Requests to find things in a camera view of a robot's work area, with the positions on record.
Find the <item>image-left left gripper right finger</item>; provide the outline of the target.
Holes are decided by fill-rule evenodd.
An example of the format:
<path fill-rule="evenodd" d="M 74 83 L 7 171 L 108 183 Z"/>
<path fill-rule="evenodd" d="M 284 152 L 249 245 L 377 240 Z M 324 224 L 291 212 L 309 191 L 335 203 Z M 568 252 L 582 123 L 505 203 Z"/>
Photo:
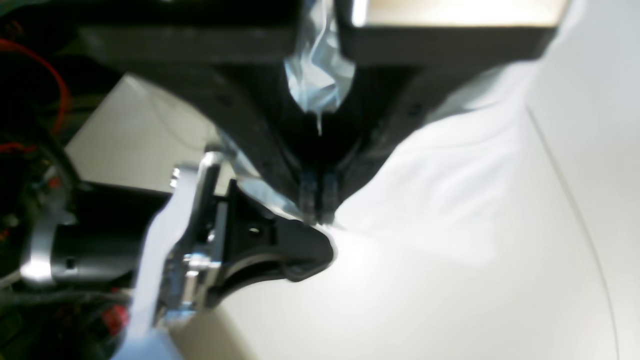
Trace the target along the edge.
<path fill-rule="evenodd" d="M 447 98 L 539 59 L 561 23 L 558 0 L 336 0 L 334 13 L 355 72 L 323 116 L 322 224 Z"/>

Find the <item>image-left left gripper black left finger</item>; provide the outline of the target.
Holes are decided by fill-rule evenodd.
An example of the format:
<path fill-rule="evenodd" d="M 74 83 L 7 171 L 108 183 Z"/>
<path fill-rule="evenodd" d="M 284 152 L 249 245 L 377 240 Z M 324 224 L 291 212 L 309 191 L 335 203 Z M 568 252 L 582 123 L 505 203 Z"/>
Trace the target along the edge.
<path fill-rule="evenodd" d="M 285 141 L 301 111 L 284 60 L 301 0 L 77 0 L 75 27 L 99 62 L 172 92 L 215 121 L 265 182 L 317 224 L 319 182 Z"/>

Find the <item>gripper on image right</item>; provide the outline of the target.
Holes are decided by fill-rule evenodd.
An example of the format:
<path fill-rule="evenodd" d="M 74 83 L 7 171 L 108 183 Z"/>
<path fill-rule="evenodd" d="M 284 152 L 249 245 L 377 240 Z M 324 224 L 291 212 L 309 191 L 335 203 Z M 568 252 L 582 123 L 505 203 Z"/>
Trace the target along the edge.
<path fill-rule="evenodd" d="M 212 274 L 205 307 L 263 281 L 300 282 L 323 272 L 335 251 L 330 238 L 297 219 L 274 214 L 250 198 L 235 180 L 212 205 L 215 223 L 211 255 L 194 249 L 206 203 L 214 197 L 226 155 L 204 153 L 198 166 L 173 171 L 174 190 L 148 226 L 129 310 L 129 322 L 115 360 L 181 360 L 169 332 L 157 326 L 167 307 L 169 323 L 183 325 L 195 314 L 199 276 Z"/>

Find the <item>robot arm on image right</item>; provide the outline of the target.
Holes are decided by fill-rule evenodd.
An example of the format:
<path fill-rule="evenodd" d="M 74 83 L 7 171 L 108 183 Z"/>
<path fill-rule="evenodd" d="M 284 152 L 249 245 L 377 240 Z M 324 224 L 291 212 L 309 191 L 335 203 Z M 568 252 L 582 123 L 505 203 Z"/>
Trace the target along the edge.
<path fill-rule="evenodd" d="M 247 16 L 194 5 L 49 2 L 1 15 L 1 216 L 17 212 L 28 292 L 2 305 L 78 310 L 55 359 L 178 360 L 155 323 L 187 321 L 239 289 L 299 282 L 334 259 L 329 237 L 223 182 L 247 156 L 260 177 L 297 193 L 272 132 L 268 80 L 294 50 L 294 9 Z M 225 142 L 173 174 L 173 194 L 89 182 L 55 139 L 84 94 L 132 73 L 217 121 Z"/>

